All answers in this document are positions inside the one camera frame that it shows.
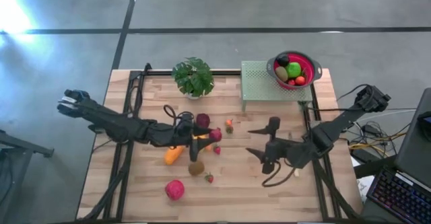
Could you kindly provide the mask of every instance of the gray floor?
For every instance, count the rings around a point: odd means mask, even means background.
[[[129,4],[15,1],[17,6],[10,7],[22,12],[6,10],[9,17],[0,18],[6,29],[121,28]],[[430,5],[431,0],[136,0],[130,27],[431,26]],[[118,34],[0,35],[0,129],[55,148],[52,159],[32,159],[9,223],[73,220],[94,135],[87,122],[57,113],[57,100],[71,88],[87,90],[102,102],[118,42]],[[431,32],[128,35],[120,69],[146,63],[166,69],[191,56],[213,68],[239,68],[243,60],[300,50],[330,68],[338,96],[369,83],[392,97],[392,108],[410,108],[431,83],[430,42]],[[339,104],[347,107],[352,100],[346,97]],[[412,116],[375,120],[394,133]]]

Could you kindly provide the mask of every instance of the wooden tabletop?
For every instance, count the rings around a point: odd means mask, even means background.
[[[123,109],[126,95],[128,70],[112,72],[105,106],[118,112]],[[320,108],[336,108],[335,93],[328,69],[314,83]],[[245,147],[264,150],[268,136],[252,135],[248,130],[263,128],[270,116],[279,116],[281,126],[278,137],[300,141],[305,125],[296,102],[250,102],[245,113],[241,112],[240,77],[215,77],[215,87],[198,100],[189,100],[177,89],[170,77],[146,77],[143,106],[139,117],[171,123],[162,106],[171,105],[176,113],[190,111],[206,113],[211,118],[211,128],[224,129],[224,122],[233,119],[234,132],[223,131],[220,142],[221,155],[203,151],[199,159],[205,171],[214,175],[209,184],[204,175],[192,177],[188,172],[188,149],[173,165],[165,165],[166,149],[135,143],[123,221],[320,221],[321,213],[311,164],[291,177],[286,183],[273,188],[263,188],[267,177],[261,173],[259,160]],[[339,112],[322,112],[323,120],[334,119]],[[99,135],[95,146],[107,140]],[[99,201],[108,186],[114,155],[114,143],[110,143],[92,155],[78,217],[85,216]],[[336,142],[330,152],[331,164],[337,188],[343,197],[360,212],[362,203],[356,184],[347,145]],[[291,170],[282,165],[280,173],[272,180],[284,178]],[[171,180],[185,185],[185,194],[178,201],[171,201],[164,192]],[[325,189],[329,212],[332,213],[329,192]],[[113,214],[118,194],[114,197]]]

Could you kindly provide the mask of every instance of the red colander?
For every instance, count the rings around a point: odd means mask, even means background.
[[[301,66],[301,69],[304,71],[305,84],[293,86],[289,85],[287,82],[283,82],[278,76],[275,74],[275,69],[279,67],[277,59],[281,56],[287,55],[289,58],[289,62],[297,62]],[[304,53],[297,51],[285,51],[278,54],[276,57],[269,59],[267,63],[267,72],[270,76],[275,78],[277,82],[285,89],[300,89],[303,87],[309,86],[313,83],[314,80],[320,79],[322,77],[322,66],[312,60],[309,56]]]

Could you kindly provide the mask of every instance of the potted plant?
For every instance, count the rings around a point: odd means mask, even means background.
[[[172,69],[172,77],[181,93],[196,100],[214,88],[214,78],[207,63],[195,57],[186,58]]]

